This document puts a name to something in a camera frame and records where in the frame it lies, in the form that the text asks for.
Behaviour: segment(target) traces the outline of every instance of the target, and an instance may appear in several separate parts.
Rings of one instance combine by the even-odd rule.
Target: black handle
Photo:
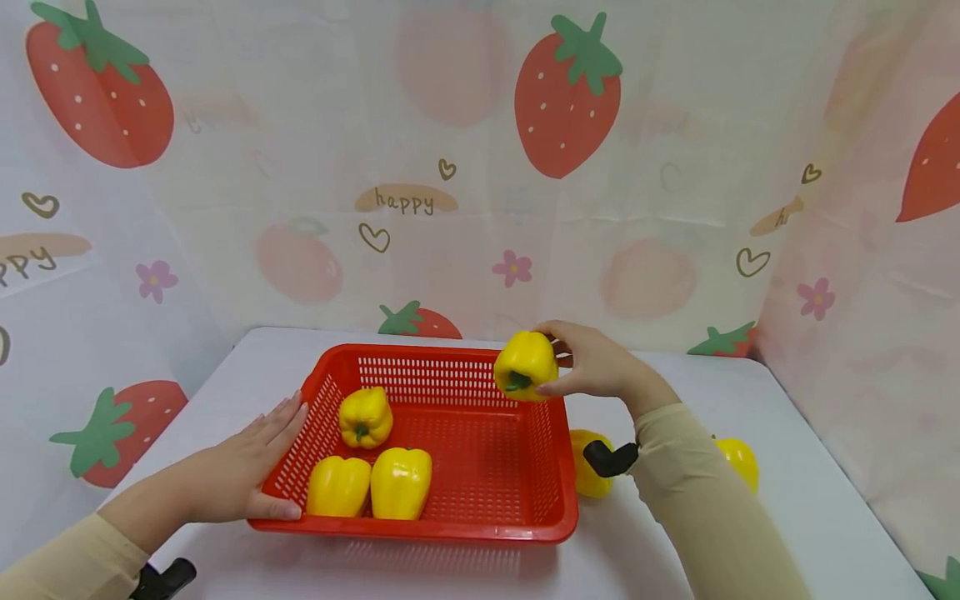
[[[197,579],[197,567],[186,559],[176,559],[170,568],[159,573],[149,563],[140,569],[140,585],[131,600],[170,600],[187,584]]]
[[[636,462],[639,456],[639,449],[636,444],[624,444],[617,450],[610,452],[607,445],[599,440],[594,440],[584,448],[584,458],[593,469],[593,472],[603,478],[616,477],[627,472]]]

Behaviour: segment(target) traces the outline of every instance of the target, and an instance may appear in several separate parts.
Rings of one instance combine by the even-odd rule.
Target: left hand
[[[188,456],[156,478],[182,494],[188,522],[298,520],[300,505],[269,496],[260,486],[297,438],[307,408],[297,391],[240,433]]]

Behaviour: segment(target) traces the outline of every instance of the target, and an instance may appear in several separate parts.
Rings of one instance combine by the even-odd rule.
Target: pink flower
[[[157,304],[163,303],[163,290],[172,288],[180,281],[170,273],[170,265],[165,260],[155,260],[149,267],[137,265],[136,274],[140,276],[140,297],[147,298],[153,294]]]
[[[513,287],[514,281],[529,281],[534,278],[530,274],[530,268],[534,266],[534,261],[529,256],[517,256],[512,250],[503,251],[503,262],[493,265],[495,275],[503,275],[503,284],[506,287]]]
[[[805,283],[797,286],[797,293],[806,300],[806,304],[800,309],[802,316],[813,313],[813,318],[817,321],[824,319],[827,309],[833,306],[833,301],[836,300],[836,294],[828,291],[829,286],[830,282],[826,277],[817,279],[813,287]]]

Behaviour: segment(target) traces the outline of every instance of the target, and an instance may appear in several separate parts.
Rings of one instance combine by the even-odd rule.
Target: fingernail
[[[300,510],[300,506],[296,504],[290,504],[287,508],[283,509],[283,518],[296,521],[300,520],[300,515],[303,514],[303,511]]]

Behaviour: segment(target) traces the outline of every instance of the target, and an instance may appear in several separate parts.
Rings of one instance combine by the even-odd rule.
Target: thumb
[[[247,507],[247,518],[295,521],[300,519],[302,513],[300,505],[296,502],[274,498],[263,492],[258,492]]]
[[[581,392],[580,376],[569,372],[560,379],[541,383],[535,390],[541,396],[569,396]]]

